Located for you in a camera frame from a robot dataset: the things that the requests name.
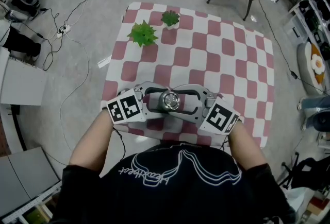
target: artificial plant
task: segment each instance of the artificial plant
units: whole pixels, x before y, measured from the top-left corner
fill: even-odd
[[[172,26],[179,22],[180,15],[175,11],[166,11],[163,13],[161,20],[167,25]]]
[[[156,30],[143,20],[142,24],[135,23],[128,37],[132,37],[133,42],[138,43],[140,47],[142,45],[148,46],[155,44],[154,40],[158,39],[158,37],[154,35],[155,31]]]

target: green plant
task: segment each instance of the green plant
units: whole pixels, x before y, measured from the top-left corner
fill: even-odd
[[[142,45],[148,46],[154,44],[154,40],[158,39],[158,37],[154,36],[155,31],[143,20],[142,24],[135,23],[128,37],[132,37],[133,42],[138,43],[140,47]]]
[[[163,13],[162,21],[166,23],[167,26],[175,25],[179,22],[180,15],[175,11],[166,11]]]

